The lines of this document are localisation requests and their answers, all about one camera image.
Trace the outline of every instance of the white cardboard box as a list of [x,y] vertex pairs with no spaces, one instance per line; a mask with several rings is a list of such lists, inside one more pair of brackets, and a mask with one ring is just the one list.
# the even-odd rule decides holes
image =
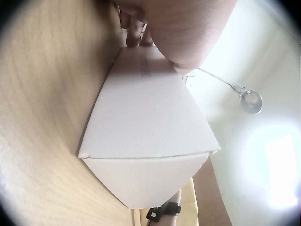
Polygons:
[[156,47],[124,47],[93,108],[78,157],[128,208],[158,207],[220,147]]

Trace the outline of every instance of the hand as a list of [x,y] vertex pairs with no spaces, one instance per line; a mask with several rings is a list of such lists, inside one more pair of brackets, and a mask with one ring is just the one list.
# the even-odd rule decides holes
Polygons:
[[[179,74],[199,67],[220,36],[236,0],[113,0],[129,47],[154,42]],[[147,24],[142,40],[140,34]]]

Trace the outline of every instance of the black wristwatch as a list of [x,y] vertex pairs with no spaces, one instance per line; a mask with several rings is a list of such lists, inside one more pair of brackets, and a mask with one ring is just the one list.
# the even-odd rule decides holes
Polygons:
[[159,222],[162,215],[177,216],[181,212],[181,206],[176,202],[166,202],[160,207],[151,208],[146,218],[150,221]]

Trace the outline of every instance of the bright window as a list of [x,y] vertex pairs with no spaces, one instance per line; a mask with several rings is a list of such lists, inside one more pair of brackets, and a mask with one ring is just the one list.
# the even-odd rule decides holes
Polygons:
[[297,204],[294,187],[297,181],[297,166],[292,136],[287,134],[265,145],[265,154],[270,173],[272,207]]

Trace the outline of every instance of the wooden table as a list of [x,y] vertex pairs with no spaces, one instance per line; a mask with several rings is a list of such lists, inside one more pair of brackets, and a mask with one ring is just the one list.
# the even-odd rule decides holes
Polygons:
[[0,199],[20,225],[133,225],[77,150],[120,51],[112,4],[28,1],[0,40]]

